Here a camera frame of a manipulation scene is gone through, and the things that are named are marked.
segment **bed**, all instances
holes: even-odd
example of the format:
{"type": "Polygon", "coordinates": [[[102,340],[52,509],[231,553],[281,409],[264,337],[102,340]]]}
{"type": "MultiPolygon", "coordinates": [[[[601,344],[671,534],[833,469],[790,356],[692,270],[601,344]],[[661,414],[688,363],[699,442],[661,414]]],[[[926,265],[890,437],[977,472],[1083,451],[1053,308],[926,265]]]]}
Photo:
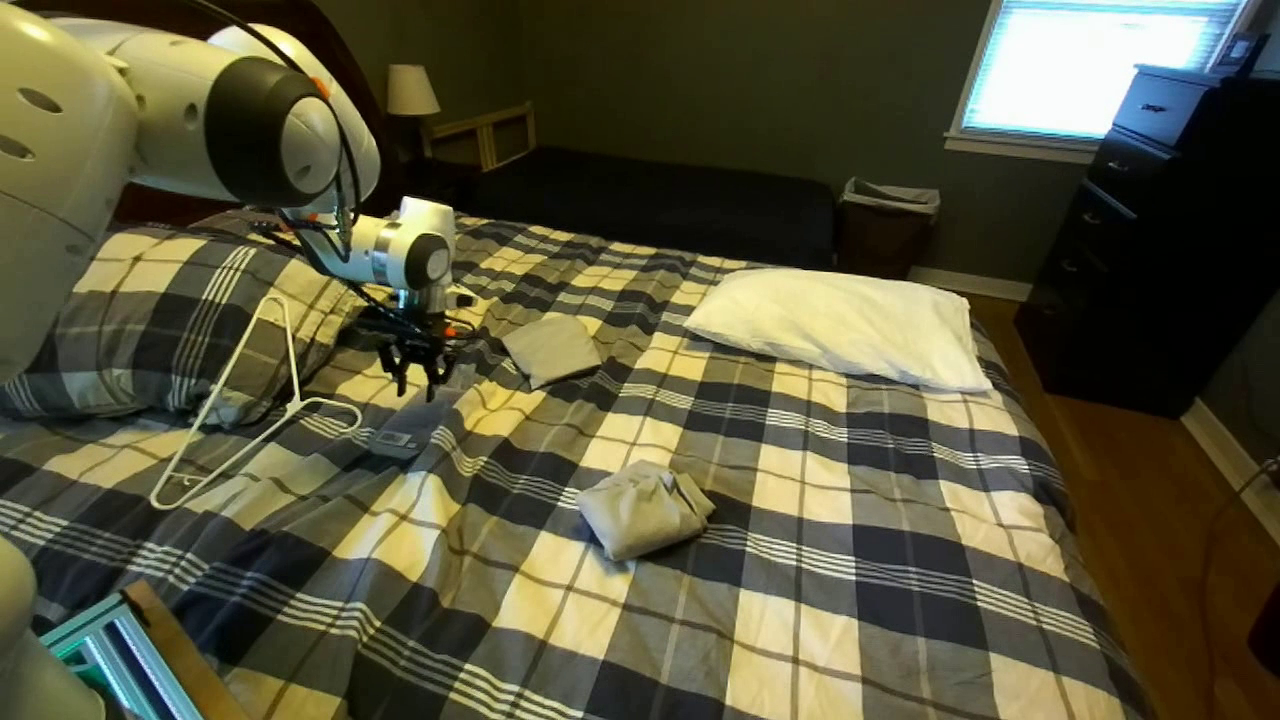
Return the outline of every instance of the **bed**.
{"type": "MultiPolygon", "coordinates": [[[[461,210],[478,333],[425,394],[342,337],[357,294],[231,221],[117,231],[0,386],[0,534],[34,562],[34,622],[145,581],[250,716],[1147,716],[982,333],[986,390],[692,333],[750,270],[775,269],[461,210]],[[284,422],[154,510],[268,290],[303,390],[365,422],[284,422]],[[502,337],[548,316],[601,363],[533,386],[502,337]],[[579,509],[630,464],[714,510],[608,561],[579,509]]],[[[281,337],[249,356],[182,472],[281,410],[281,337]]]]}
{"type": "Polygon", "coordinates": [[[837,191],[821,181],[541,144],[533,105],[434,123],[430,146],[476,167],[450,170],[439,159],[421,167],[450,174],[450,198],[476,215],[709,257],[833,265],[837,191]]]}

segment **plaid comforter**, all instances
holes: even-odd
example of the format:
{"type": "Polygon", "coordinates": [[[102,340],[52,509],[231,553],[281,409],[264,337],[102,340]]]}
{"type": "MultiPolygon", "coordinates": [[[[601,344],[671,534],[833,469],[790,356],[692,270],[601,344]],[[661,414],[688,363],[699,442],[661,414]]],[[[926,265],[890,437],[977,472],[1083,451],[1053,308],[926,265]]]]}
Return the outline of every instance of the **plaid comforter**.
{"type": "Polygon", "coordinates": [[[5,421],[38,622],[147,581],[268,716],[1143,716],[1018,404],[692,340],[733,269],[464,221],[482,329],[575,316],[602,363],[527,390],[476,340],[426,404],[349,347],[310,390],[365,430],[287,422],[181,510],[147,487],[182,428],[5,421]],[[636,460],[694,476],[710,527],[608,562],[575,492],[636,460]]]}

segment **folded cloth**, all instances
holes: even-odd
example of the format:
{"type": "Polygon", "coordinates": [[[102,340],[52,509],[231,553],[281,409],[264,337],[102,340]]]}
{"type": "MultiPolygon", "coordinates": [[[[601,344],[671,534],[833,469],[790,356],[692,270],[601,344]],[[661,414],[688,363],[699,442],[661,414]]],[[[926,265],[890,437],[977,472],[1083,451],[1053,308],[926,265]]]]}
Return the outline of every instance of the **folded cloth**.
{"type": "Polygon", "coordinates": [[[543,386],[560,377],[601,366],[601,352],[586,329],[571,316],[543,316],[502,337],[516,366],[527,377],[527,386],[543,386]]]}
{"type": "Polygon", "coordinates": [[[579,492],[579,510],[608,561],[681,545],[709,527],[710,509],[692,476],[662,464],[630,464],[579,492]]]}

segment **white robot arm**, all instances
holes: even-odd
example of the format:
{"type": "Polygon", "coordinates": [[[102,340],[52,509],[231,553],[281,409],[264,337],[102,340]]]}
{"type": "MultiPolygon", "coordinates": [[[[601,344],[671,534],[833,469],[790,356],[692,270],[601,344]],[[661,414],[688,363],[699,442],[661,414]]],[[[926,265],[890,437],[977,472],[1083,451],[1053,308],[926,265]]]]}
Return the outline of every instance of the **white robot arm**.
{"type": "Polygon", "coordinates": [[[357,215],[374,140],[287,32],[191,39],[0,0],[0,48],[0,378],[34,356],[124,184],[272,207],[327,276],[442,311],[450,207],[357,215]]]}

